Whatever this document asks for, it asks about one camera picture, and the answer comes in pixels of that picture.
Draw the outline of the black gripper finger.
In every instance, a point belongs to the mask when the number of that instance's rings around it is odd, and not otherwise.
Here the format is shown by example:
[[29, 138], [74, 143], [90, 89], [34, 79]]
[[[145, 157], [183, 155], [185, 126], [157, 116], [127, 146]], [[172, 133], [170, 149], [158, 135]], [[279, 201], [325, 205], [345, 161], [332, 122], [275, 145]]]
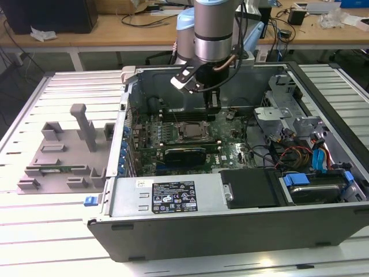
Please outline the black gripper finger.
[[204, 92], [204, 103], [208, 120], [215, 120], [221, 110], [220, 88]]

